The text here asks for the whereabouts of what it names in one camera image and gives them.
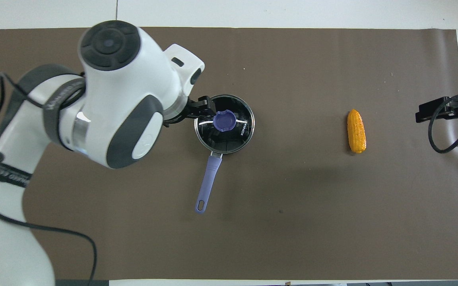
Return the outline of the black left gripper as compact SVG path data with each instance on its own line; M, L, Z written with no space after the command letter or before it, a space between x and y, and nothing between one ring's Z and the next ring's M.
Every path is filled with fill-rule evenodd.
M173 107L175 108L174 116L163 121L163 126L166 128L185 119L211 120L216 116L215 102L209 96L202 96L198 98L198 101L189 97L180 97Z

